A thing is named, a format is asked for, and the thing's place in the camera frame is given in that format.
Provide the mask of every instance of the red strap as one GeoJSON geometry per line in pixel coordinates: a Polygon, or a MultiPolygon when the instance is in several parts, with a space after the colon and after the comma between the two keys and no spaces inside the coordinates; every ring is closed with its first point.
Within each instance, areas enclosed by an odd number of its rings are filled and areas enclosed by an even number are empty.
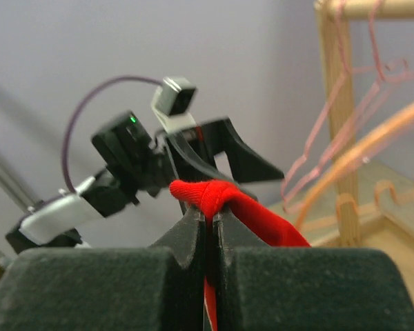
{"type": "MultiPolygon", "coordinates": [[[[242,193],[232,183],[226,181],[200,183],[173,181],[170,184],[170,192],[175,198],[197,206],[206,215],[209,228],[212,226],[213,216],[227,203],[233,214],[268,245],[310,246],[291,223],[242,193]]],[[[215,288],[207,281],[204,283],[208,316],[212,329],[216,331],[215,288]]]]}

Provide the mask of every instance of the cable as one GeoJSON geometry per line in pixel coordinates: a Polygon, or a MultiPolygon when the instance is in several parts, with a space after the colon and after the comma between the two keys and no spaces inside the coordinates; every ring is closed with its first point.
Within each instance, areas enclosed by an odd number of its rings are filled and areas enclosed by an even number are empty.
{"type": "Polygon", "coordinates": [[[69,147],[70,147],[70,138],[72,136],[72,131],[74,130],[75,125],[77,124],[79,115],[83,112],[84,108],[88,105],[88,103],[92,99],[94,99],[100,92],[102,92],[106,88],[109,88],[115,84],[122,83],[125,81],[138,81],[140,83],[147,83],[147,84],[151,84],[155,86],[161,86],[161,81],[158,81],[156,79],[151,79],[151,78],[141,77],[141,76],[130,76],[130,75],[119,76],[119,77],[111,78],[99,84],[97,87],[93,88],[80,101],[80,103],[75,108],[69,120],[68,126],[66,127],[66,131],[64,134],[64,138],[63,138],[63,146],[61,148],[61,171],[63,172],[63,178],[66,184],[66,187],[71,193],[75,193],[75,188],[72,184],[72,181],[70,179],[70,173],[69,173],[69,165],[68,165],[69,147]]]}

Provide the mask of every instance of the black foam pad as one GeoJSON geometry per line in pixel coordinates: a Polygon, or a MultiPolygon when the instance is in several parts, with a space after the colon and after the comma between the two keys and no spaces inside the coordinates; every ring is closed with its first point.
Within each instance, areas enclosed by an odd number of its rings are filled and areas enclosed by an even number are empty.
{"type": "Polygon", "coordinates": [[[0,331],[202,330],[204,235],[190,209],[151,248],[27,250],[1,281],[0,331]]]}
{"type": "Polygon", "coordinates": [[[214,232],[220,330],[414,330],[400,272],[379,250],[271,248],[229,210],[214,232]]]}

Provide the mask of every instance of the silver metal part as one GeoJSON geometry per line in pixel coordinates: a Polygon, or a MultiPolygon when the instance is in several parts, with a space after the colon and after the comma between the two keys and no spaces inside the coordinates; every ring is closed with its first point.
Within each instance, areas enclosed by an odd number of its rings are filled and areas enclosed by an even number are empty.
{"type": "Polygon", "coordinates": [[[187,111],[196,90],[196,86],[183,77],[166,77],[155,108],[166,116],[181,115],[187,111]]]}
{"type": "Polygon", "coordinates": [[[0,187],[24,211],[38,202],[35,193],[27,187],[0,157],[0,187]]]}

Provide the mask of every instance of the camera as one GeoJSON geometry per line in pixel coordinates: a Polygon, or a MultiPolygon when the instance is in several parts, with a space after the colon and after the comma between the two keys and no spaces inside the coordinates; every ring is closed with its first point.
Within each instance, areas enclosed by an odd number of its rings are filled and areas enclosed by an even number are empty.
{"type": "Polygon", "coordinates": [[[155,104],[156,110],[171,117],[185,113],[197,89],[185,78],[166,77],[155,104]]]}

